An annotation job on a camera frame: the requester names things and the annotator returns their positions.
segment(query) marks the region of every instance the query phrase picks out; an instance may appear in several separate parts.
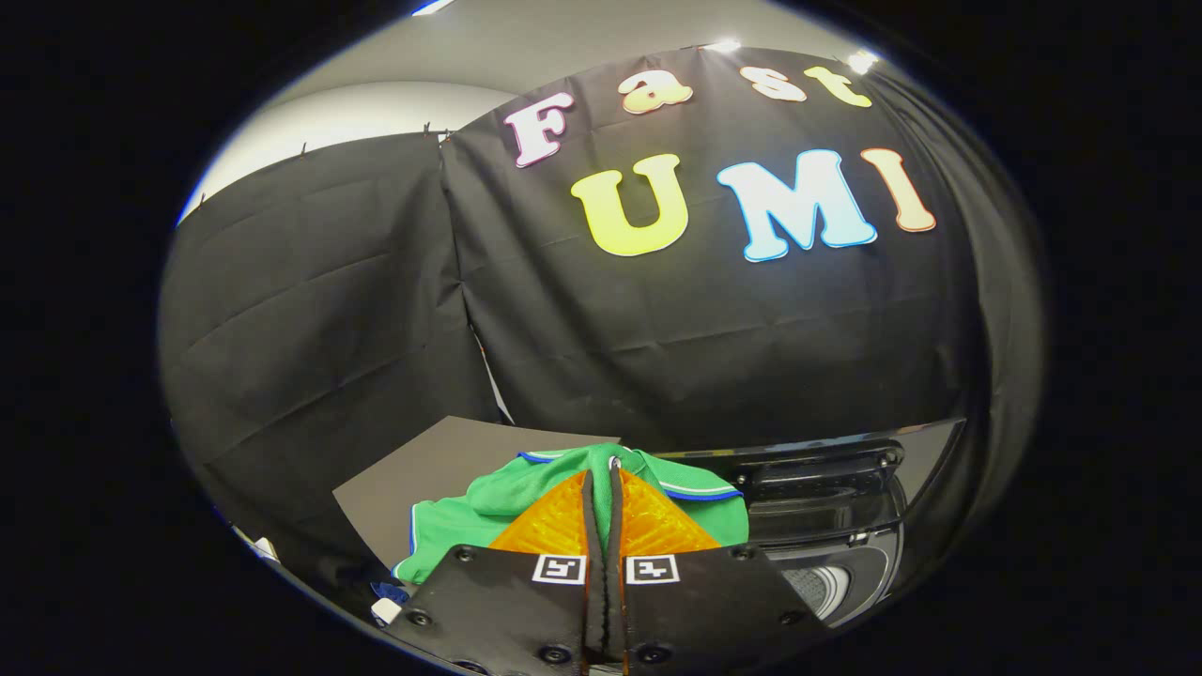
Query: green polo shirt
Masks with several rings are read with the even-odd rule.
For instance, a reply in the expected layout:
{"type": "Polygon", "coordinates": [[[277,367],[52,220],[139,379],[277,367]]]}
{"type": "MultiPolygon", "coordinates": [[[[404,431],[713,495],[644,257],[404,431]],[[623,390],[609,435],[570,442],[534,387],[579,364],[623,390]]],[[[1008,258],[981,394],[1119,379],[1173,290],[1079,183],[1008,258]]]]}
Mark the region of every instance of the green polo shirt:
{"type": "Polygon", "coordinates": [[[748,539],[748,511],[743,493],[708,469],[660,459],[618,444],[518,453],[505,467],[468,486],[468,494],[426,500],[410,514],[410,556],[392,574],[421,585],[454,545],[487,547],[518,515],[560,481],[593,470],[593,506],[602,556],[609,539],[613,487],[609,458],[672,498],[721,546],[748,539]]]}

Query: black fabric backdrop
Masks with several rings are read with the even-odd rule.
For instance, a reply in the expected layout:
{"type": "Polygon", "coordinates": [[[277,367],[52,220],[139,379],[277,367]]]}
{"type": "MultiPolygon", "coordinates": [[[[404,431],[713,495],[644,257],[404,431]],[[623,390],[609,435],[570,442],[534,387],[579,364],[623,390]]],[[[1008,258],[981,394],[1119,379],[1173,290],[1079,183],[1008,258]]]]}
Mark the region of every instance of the black fabric backdrop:
{"type": "Polygon", "coordinates": [[[954,542],[1000,502],[1035,432],[1047,390],[1052,344],[1047,253],[1036,221],[1001,162],[944,103],[891,66],[864,88],[895,124],[929,154],[964,218],[972,248],[976,307],[986,340],[987,401],[969,433],[906,523],[899,588],[941,565],[954,542]]]}
{"type": "Polygon", "coordinates": [[[803,76],[815,65],[853,75],[769,49],[631,59],[538,88],[444,143],[468,313],[514,423],[621,435],[654,452],[852,434],[962,410],[976,285],[960,213],[883,102],[837,100],[803,76]],[[744,65],[786,75],[808,100],[758,94],[738,73],[744,65]],[[627,113],[618,83],[653,69],[692,97],[627,113]],[[518,168],[502,119],[558,91],[576,101],[560,150],[518,168]],[[874,147],[902,154],[934,230],[895,225],[886,185],[859,158],[874,147]],[[816,239],[808,251],[791,242],[783,259],[746,261],[740,208],[715,174],[755,161],[792,185],[797,154],[814,148],[843,158],[876,242],[832,249],[816,239]],[[649,224],[657,207],[631,166],[661,153],[680,158],[686,231],[651,254],[601,250],[571,185],[621,171],[627,218],[649,224]]]}
{"type": "Polygon", "coordinates": [[[446,415],[495,421],[434,136],[288,159],[179,225],[160,373],[222,515],[310,583],[373,561],[332,491],[446,415]]]}

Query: light blue letter m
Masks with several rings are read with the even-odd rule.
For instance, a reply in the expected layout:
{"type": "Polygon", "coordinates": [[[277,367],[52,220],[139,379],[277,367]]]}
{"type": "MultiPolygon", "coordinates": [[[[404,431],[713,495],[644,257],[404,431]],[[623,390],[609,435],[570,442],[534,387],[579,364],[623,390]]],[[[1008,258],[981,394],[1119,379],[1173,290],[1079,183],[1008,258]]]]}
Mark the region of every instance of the light blue letter m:
{"type": "Polygon", "coordinates": [[[802,249],[814,245],[814,224],[822,209],[822,243],[855,247],[876,239],[876,229],[864,220],[834,150],[807,150],[797,155],[796,188],[790,189],[756,162],[743,162],[718,172],[718,182],[734,191],[743,207],[750,243],[743,250],[751,262],[770,261],[789,253],[789,242],[776,236],[772,219],[802,249]]]}

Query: bolt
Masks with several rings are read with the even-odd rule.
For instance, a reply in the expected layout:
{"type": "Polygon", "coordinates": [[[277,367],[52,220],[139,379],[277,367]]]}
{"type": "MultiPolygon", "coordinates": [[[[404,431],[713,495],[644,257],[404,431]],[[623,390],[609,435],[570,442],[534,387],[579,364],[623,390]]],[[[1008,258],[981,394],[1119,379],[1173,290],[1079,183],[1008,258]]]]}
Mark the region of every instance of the bolt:
{"type": "Polygon", "coordinates": [[[667,662],[670,657],[672,657],[672,653],[667,648],[661,648],[659,646],[647,646],[639,648],[638,651],[638,660],[647,664],[667,662]]]}
{"type": "Polygon", "coordinates": [[[572,653],[567,648],[547,646],[538,651],[538,659],[549,664],[564,664],[572,659],[572,653]]]}
{"type": "Polygon", "coordinates": [[[483,666],[476,664],[475,662],[468,662],[466,659],[454,663],[456,666],[466,669],[468,671],[475,671],[476,674],[488,674],[488,670],[483,666]]]}

